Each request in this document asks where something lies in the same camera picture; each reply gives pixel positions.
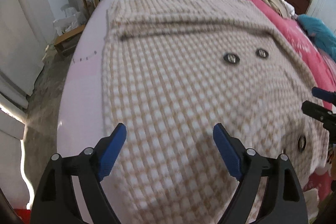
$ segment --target white plastic bag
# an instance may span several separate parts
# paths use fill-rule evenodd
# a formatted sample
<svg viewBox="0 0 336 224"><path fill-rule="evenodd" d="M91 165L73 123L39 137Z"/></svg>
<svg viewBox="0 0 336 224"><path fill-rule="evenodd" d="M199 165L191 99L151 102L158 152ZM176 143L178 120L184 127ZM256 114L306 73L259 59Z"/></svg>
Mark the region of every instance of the white plastic bag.
<svg viewBox="0 0 336 224"><path fill-rule="evenodd" d="M66 8L66 18L57 19L53 22L58 35L62 35L86 23L86 18L82 12L77 12L74 7Z"/></svg>

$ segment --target pink blanket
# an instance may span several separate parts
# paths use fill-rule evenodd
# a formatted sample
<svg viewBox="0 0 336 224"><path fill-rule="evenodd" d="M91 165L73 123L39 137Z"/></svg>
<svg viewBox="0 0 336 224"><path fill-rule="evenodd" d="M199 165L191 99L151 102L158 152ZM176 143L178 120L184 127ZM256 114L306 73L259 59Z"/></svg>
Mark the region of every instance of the pink blanket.
<svg viewBox="0 0 336 224"><path fill-rule="evenodd" d="M273 22L278 30L286 37L293 49L300 55L302 60L307 64L317 86L328 91L335 91L336 86L333 76L325 63L321 54L310 42L309 38L302 32L300 26L295 20L283 19L271 7L262 0L250 0ZM332 105L326 102L324 107L331 110Z"/></svg>

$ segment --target button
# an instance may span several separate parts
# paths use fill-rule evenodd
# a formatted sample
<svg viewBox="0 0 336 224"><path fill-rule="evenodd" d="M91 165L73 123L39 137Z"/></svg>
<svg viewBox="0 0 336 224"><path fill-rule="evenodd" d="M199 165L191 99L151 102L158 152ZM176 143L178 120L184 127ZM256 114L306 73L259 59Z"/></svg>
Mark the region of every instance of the button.
<svg viewBox="0 0 336 224"><path fill-rule="evenodd" d="M297 140L297 148L300 153L302 153L306 148L307 140L304 135L301 135Z"/></svg>
<svg viewBox="0 0 336 224"><path fill-rule="evenodd" d="M255 54L260 58L268 58L268 52L263 48L259 48L256 50Z"/></svg>
<svg viewBox="0 0 336 224"><path fill-rule="evenodd" d="M226 53L223 58L226 62L231 63L231 64L237 65L240 62L239 56L231 52Z"/></svg>

